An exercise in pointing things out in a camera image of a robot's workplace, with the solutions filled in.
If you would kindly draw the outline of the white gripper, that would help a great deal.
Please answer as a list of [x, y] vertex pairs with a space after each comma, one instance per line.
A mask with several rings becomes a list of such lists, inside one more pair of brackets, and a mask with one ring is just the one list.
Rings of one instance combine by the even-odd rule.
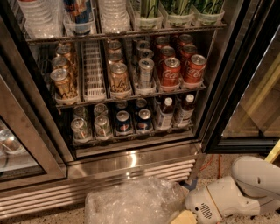
[[187, 210], [175, 212], [169, 224], [197, 224], [197, 221], [198, 224], [216, 224], [222, 221], [221, 214], [206, 186], [187, 194], [185, 208]]

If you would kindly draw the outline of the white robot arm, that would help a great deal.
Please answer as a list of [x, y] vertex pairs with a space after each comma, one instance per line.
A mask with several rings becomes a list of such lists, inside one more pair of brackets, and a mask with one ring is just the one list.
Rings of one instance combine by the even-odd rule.
[[190, 191], [184, 200], [196, 224], [216, 224], [233, 215], [259, 215], [280, 208], [280, 168], [259, 157], [238, 157], [231, 175]]

